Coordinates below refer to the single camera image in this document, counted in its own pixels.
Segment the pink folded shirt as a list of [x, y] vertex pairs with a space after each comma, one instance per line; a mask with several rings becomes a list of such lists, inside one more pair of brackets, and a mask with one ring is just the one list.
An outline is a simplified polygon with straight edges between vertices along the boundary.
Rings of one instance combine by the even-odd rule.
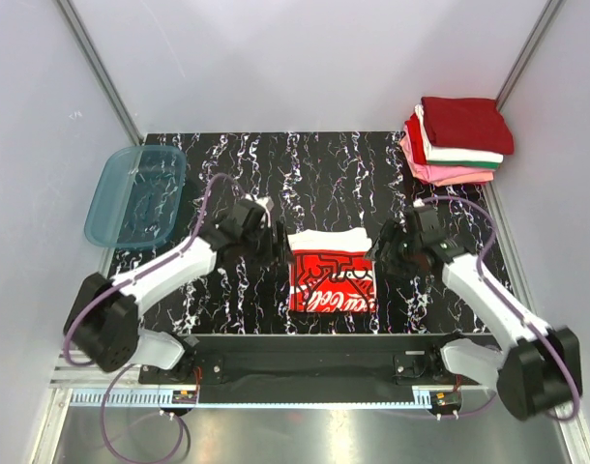
[[444, 187], [458, 184], [483, 184], [494, 179], [494, 171], [490, 169], [416, 163], [413, 159], [408, 135], [399, 142], [399, 145], [406, 157], [411, 174], [424, 183]]

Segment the white t-shirt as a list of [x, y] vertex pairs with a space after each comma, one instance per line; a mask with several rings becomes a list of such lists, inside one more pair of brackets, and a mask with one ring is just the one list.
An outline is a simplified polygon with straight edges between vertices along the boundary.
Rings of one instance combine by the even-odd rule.
[[305, 230], [288, 236], [288, 309], [300, 313], [373, 313], [376, 276], [366, 258], [372, 240], [363, 227], [342, 232]]

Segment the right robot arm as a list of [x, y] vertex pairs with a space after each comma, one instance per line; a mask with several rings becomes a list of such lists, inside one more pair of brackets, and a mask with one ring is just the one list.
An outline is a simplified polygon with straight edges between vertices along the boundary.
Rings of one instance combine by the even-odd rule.
[[425, 353], [428, 378], [442, 384], [466, 377], [495, 392], [520, 421], [550, 415], [566, 403], [573, 420], [582, 397], [575, 333], [552, 328], [526, 308], [492, 276], [482, 255], [447, 234], [427, 202], [414, 203], [406, 217], [404, 226], [386, 220], [366, 257], [388, 276], [431, 272], [467, 303], [497, 343], [488, 348], [460, 333], [443, 336]]

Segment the teal plastic bin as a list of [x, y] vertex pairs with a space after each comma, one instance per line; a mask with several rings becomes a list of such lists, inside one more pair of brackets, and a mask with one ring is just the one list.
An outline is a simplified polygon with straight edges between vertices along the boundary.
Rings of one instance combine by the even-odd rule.
[[122, 149], [106, 162], [85, 224], [96, 247], [143, 250], [164, 245], [178, 213], [187, 171], [172, 146]]

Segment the green folded shirt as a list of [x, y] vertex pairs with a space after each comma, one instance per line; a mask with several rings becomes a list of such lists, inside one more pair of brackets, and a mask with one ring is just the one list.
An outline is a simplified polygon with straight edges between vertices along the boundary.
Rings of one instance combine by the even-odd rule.
[[427, 160], [427, 165], [469, 167], [496, 170], [501, 162], [489, 162], [480, 160]]

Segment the dark red folded shirt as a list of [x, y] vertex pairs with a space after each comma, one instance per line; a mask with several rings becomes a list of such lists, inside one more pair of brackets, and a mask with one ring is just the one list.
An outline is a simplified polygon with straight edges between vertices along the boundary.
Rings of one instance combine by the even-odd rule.
[[440, 148], [515, 152], [514, 137], [496, 101], [484, 98], [421, 97], [429, 142]]

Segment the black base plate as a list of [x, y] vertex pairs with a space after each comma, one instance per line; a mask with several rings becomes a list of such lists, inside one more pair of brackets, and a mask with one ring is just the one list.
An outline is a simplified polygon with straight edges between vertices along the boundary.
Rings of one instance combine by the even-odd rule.
[[452, 385], [439, 349], [456, 333], [199, 335], [180, 373], [140, 367], [142, 384], [225, 385], [239, 379], [358, 378], [407, 385]]

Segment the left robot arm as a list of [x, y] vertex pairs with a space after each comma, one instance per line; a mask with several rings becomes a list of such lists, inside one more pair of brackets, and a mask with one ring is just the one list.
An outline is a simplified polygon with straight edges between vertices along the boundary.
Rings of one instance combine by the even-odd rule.
[[64, 345], [75, 345], [105, 373], [141, 364], [160, 369], [172, 382], [187, 381], [194, 370], [189, 343], [142, 329], [139, 321], [183, 285], [239, 259], [262, 265], [288, 261], [287, 235], [281, 222], [271, 220], [273, 207], [269, 197], [245, 197], [197, 235], [132, 271], [113, 278], [87, 276], [65, 323]]

